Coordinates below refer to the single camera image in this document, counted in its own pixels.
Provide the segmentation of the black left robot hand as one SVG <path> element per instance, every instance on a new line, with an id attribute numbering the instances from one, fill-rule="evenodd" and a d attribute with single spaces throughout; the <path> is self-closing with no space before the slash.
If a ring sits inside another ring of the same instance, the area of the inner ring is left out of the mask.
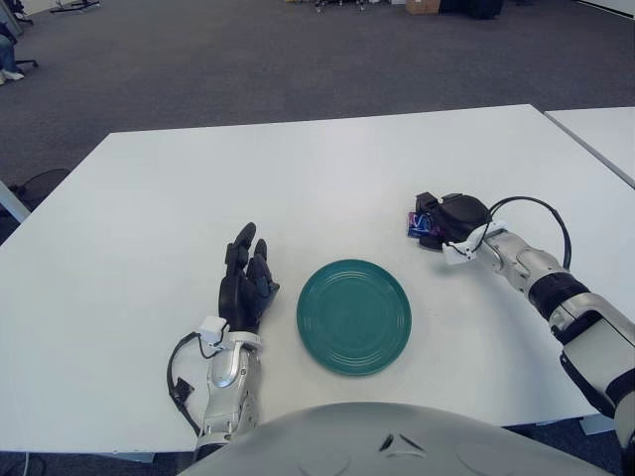
<path id="1" fill-rule="evenodd" d="M 262 316 L 280 288 L 268 265 L 266 241 L 259 239 L 250 252 L 256 230 L 253 222 L 247 223 L 226 247 L 218 314 L 231 331 L 258 333 Z"/>

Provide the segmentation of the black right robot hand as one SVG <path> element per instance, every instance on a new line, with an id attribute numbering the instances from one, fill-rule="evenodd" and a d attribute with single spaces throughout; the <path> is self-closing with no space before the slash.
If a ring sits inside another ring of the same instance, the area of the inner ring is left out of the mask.
<path id="1" fill-rule="evenodd" d="M 424 217 L 425 231 L 419 244 L 440 251 L 443 244 L 464 242 L 469 235 L 491 221 L 489 209 L 477 198 L 451 193 L 436 198 L 429 192 L 416 196 L 415 213 Z"/>

